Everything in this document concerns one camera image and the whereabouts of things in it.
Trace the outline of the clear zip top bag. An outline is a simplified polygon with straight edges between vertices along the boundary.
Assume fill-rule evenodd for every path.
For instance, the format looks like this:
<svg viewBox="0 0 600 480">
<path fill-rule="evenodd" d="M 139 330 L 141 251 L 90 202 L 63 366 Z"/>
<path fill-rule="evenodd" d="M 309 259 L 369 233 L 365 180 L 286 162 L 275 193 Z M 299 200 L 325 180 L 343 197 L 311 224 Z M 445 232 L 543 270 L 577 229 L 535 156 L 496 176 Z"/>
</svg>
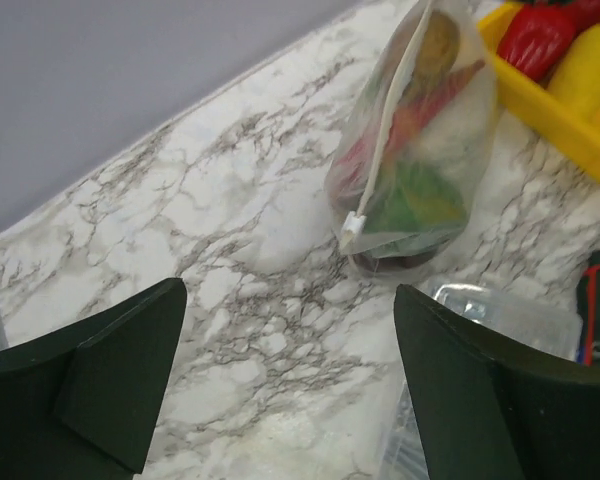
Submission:
<svg viewBox="0 0 600 480">
<path fill-rule="evenodd" d="M 401 278 L 467 227 L 495 130 L 496 76 L 463 1 L 418 1 L 383 50 L 325 179 L 340 253 Z"/>
</svg>

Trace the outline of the green bell pepper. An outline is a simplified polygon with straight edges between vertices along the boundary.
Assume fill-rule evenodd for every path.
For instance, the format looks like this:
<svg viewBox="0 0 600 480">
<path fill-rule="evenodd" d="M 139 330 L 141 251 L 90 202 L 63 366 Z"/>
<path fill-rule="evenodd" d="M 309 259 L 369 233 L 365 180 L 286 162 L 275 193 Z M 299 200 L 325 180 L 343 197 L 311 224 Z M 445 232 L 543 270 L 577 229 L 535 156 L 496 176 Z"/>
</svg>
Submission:
<svg viewBox="0 0 600 480">
<path fill-rule="evenodd" d="M 456 186 L 422 162 L 397 161 L 378 172 L 363 232 L 399 240 L 463 227 L 469 214 Z"/>
</svg>

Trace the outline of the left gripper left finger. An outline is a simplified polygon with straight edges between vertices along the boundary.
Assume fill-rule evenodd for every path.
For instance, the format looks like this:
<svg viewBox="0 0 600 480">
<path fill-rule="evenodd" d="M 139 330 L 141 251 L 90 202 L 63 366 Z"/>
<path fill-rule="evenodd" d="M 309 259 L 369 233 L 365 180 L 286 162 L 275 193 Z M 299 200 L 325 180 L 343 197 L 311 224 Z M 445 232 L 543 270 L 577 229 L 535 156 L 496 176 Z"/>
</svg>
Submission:
<svg viewBox="0 0 600 480">
<path fill-rule="evenodd" d="M 0 479 L 142 473 L 186 305 L 184 281 L 166 278 L 0 351 Z"/>
</svg>

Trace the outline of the orange round fruit toy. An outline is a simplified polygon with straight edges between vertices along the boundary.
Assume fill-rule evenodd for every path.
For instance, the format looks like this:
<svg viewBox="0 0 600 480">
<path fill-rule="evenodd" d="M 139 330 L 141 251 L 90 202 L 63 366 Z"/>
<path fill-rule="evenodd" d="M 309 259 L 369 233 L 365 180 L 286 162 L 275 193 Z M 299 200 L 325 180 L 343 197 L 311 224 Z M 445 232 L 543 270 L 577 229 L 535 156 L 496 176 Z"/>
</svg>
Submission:
<svg viewBox="0 0 600 480">
<path fill-rule="evenodd" d="M 434 10 L 416 57 L 414 75 L 433 78 L 453 67 L 460 49 L 460 29 L 449 15 Z"/>
</svg>

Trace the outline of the red chili pepper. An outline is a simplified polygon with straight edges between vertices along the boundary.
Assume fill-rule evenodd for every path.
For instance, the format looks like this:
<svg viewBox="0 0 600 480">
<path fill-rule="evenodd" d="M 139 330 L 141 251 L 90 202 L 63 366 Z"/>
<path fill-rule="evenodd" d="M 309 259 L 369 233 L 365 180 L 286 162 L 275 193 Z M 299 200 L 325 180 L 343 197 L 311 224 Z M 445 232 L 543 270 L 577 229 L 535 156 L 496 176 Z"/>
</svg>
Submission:
<svg viewBox="0 0 600 480">
<path fill-rule="evenodd" d="M 388 137 L 382 147 L 378 172 L 397 161 L 425 163 L 416 153 L 420 135 L 480 72 L 492 73 L 486 69 L 483 60 L 476 60 L 443 75 L 430 91 L 418 93 L 408 88 L 407 96 L 398 101 L 390 116 Z"/>
</svg>

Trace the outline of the white cauliflower toy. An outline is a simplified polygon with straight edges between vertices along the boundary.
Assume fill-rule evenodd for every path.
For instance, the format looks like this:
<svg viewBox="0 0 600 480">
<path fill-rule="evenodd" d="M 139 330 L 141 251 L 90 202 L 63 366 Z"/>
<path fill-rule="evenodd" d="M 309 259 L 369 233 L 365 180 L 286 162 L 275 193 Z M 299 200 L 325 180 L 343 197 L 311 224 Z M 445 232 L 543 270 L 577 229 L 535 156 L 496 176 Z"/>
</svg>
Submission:
<svg viewBox="0 0 600 480">
<path fill-rule="evenodd" d="M 474 193 L 490 161 L 496 103 L 494 75 L 478 73 L 429 123 L 416 144 L 418 157 L 464 196 Z"/>
</svg>

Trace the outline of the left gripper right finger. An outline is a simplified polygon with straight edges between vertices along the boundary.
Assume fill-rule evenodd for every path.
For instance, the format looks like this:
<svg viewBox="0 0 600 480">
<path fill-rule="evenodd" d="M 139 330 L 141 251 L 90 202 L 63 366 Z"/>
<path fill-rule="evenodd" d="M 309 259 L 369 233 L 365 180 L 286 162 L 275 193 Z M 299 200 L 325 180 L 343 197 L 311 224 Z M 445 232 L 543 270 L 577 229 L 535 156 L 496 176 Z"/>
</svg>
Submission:
<svg viewBox="0 0 600 480">
<path fill-rule="evenodd" d="M 401 285 L 396 296 L 410 297 L 413 289 Z M 521 479 L 600 479 L 600 368 L 520 347 L 494 355 L 489 365 Z M 450 466 L 431 461 L 430 478 L 447 479 Z"/>
</svg>

